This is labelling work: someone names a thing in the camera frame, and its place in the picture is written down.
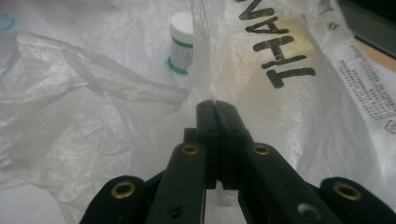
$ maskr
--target small white bottle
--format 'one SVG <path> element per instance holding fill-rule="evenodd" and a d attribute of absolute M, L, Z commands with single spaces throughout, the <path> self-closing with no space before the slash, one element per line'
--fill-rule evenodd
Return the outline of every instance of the small white bottle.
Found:
<path fill-rule="evenodd" d="M 172 70 L 187 74 L 186 68 L 192 63 L 192 15 L 190 12 L 179 12 L 172 16 L 170 33 L 172 50 L 168 64 Z"/>

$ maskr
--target white surface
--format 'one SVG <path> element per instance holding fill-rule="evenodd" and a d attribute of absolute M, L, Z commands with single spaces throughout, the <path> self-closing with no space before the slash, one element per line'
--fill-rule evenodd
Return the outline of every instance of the white surface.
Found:
<path fill-rule="evenodd" d="M 190 12 L 179 12 L 172 16 L 170 26 L 171 36 L 185 44 L 193 43 L 192 15 Z"/>
<path fill-rule="evenodd" d="M 53 197 L 44 189 L 25 185 L 0 190 L 0 223 L 65 224 Z"/>

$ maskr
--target screw hole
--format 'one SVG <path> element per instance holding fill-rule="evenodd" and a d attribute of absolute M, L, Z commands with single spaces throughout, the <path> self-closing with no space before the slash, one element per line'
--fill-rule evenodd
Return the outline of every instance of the screw hole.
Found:
<path fill-rule="evenodd" d="M 170 206 L 167 214 L 171 219 L 180 218 L 183 215 L 183 208 L 180 205 Z"/>
<path fill-rule="evenodd" d="M 267 155 L 268 153 L 270 153 L 270 149 L 268 149 L 267 147 L 262 147 L 262 146 L 255 146 L 253 148 L 253 151 L 256 152 L 257 154 L 260 155 Z"/>
<path fill-rule="evenodd" d="M 308 221 L 320 221 L 321 215 L 319 210 L 308 203 L 300 203 L 297 206 L 298 212 Z"/>
<path fill-rule="evenodd" d="M 194 155 L 197 154 L 199 151 L 199 148 L 196 146 L 185 146 L 181 149 L 185 154 L 188 155 Z"/>
<path fill-rule="evenodd" d="M 111 196 L 116 199 L 128 198 L 134 193 L 136 186 L 131 181 L 118 182 L 111 190 Z"/>
<path fill-rule="evenodd" d="M 332 189 L 341 197 L 351 201 L 357 201 L 361 198 L 361 192 L 348 184 L 336 182 Z"/>

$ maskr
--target black plastic part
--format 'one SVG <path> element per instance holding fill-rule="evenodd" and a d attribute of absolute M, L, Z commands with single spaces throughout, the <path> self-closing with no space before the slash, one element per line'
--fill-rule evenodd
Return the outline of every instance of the black plastic part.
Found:
<path fill-rule="evenodd" d="M 319 188 L 317 188 L 314 185 L 311 185 L 310 183 L 305 182 L 307 185 L 309 185 L 309 187 L 311 187 L 311 189 L 316 193 L 319 194 Z"/>
<path fill-rule="evenodd" d="M 386 204 L 351 180 L 342 177 L 325 179 L 319 195 L 345 223 L 396 223 L 396 215 Z"/>
<path fill-rule="evenodd" d="M 216 101 L 221 128 L 219 180 L 224 189 L 238 189 L 239 156 L 251 137 L 233 105 Z"/>
<path fill-rule="evenodd" d="M 273 147 L 249 145 L 242 162 L 272 223 L 342 223 Z"/>
<path fill-rule="evenodd" d="M 126 182 L 133 183 L 134 192 L 120 199 L 112 196 L 113 188 Z M 119 190 L 130 189 L 123 186 Z M 127 175 L 114 178 L 93 198 L 80 224 L 144 223 L 148 209 L 145 193 L 145 182 L 140 178 Z"/>
<path fill-rule="evenodd" d="M 148 204 L 152 204 L 155 198 L 155 194 L 157 193 L 158 187 L 163 180 L 163 174 L 165 171 L 160 172 L 159 174 L 155 175 L 148 181 L 146 181 L 146 200 Z"/>
<path fill-rule="evenodd" d="M 392 2 L 389 2 L 387 6 L 383 7 L 396 6 L 394 0 L 390 1 Z M 359 6 L 357 2 L 358 1 L 356 0 L 343 0 L 340 2 L 340 7 L 344 12 L 344 16 L 349 28 L 361 41 L 396 59 L 396 24 L 387 21 L 384 18 L 375 15 L 373 12 Z M 378 1 L 365 2 L 370 2 L 372 7 L 378 6 Z M 392 10 L 392 13 L 394 19 L 396 12 Z"/>
<path fill-rule="evenodd" d="M 213 101 L 203 101 L 196 106 L 197 142 L 206 148 L 206 187 L 215 189 L 218 179 L 219 127 L 215 117 Z"/>
<path fill-rule="evenodd" d="M 394 0 L 347 0 L 370 10 L 375 15 L 384 18 L 396 25 L 396 2 Z"/>
<path fill-rule="evenodd" d="M 205 148 L 196 143 L 184 143 L 175 148 L 146 224 L 203 223 L 205 152 Z"/>
<path fill-rule="evenodd" d="M 268 213 L 265 211 L 259 195 L 246 176 L 240 179 L 238 202 L 247 224 L 268 223 Z"/>
<path fill-rule="evenodd" d="M 197 129 L 185 128 L 183 142 L 197 142 Z"/>

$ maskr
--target white bottle cap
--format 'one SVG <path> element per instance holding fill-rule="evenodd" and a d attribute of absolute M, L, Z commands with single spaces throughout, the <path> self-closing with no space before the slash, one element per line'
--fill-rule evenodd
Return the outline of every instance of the white bottle cap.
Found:
<path fill-rule="evenodd" d="M 172 16 L 171 36 L 183 44 L 192 45 L 192 15 L 190 12 L 179 12 Z"/>

